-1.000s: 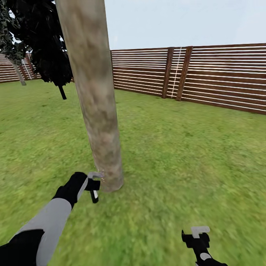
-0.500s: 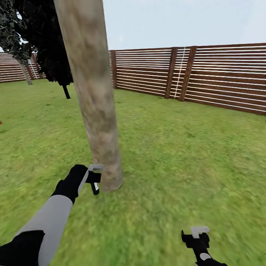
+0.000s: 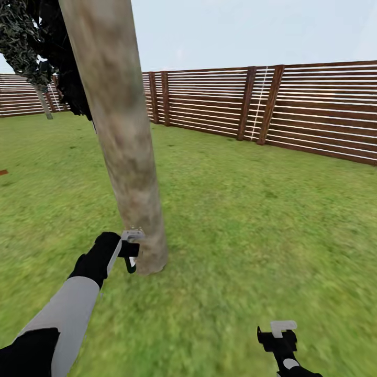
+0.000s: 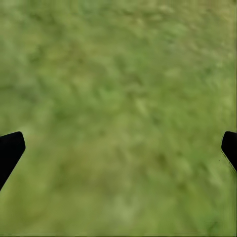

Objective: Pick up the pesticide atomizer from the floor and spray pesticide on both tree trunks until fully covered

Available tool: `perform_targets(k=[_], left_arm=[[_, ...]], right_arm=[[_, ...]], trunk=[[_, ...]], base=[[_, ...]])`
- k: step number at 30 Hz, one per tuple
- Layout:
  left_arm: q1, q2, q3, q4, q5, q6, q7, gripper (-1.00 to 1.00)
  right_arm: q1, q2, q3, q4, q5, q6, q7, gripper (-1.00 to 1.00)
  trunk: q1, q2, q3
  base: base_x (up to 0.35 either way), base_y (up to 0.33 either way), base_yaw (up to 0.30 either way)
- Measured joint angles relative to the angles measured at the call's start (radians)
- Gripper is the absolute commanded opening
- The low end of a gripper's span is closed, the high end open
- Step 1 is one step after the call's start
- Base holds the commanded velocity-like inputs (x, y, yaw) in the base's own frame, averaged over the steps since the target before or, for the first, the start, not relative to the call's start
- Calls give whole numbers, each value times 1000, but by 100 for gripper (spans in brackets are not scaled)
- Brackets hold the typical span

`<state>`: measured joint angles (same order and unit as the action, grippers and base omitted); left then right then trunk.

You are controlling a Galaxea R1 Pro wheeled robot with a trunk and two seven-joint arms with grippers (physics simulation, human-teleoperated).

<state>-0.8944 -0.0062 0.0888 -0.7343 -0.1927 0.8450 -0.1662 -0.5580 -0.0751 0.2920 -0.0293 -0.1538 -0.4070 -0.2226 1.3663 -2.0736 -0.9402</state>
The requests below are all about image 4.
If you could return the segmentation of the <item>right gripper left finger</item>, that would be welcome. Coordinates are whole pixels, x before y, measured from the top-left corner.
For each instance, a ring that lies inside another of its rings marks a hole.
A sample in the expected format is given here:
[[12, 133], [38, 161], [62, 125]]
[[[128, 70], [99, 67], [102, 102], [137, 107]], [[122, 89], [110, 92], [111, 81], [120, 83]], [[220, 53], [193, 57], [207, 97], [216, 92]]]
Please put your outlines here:
[[24, 136], [20, 131], [0, 137], [0, 191], [25, 149]]

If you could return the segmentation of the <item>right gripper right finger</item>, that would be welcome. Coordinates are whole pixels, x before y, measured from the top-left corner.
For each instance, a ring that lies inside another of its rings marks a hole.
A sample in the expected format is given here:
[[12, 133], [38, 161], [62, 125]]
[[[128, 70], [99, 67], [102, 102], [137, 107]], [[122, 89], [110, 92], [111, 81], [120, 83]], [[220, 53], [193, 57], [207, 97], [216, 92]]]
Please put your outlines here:
[[221, 149], [237, 171], [237, 133], [226, 131]]

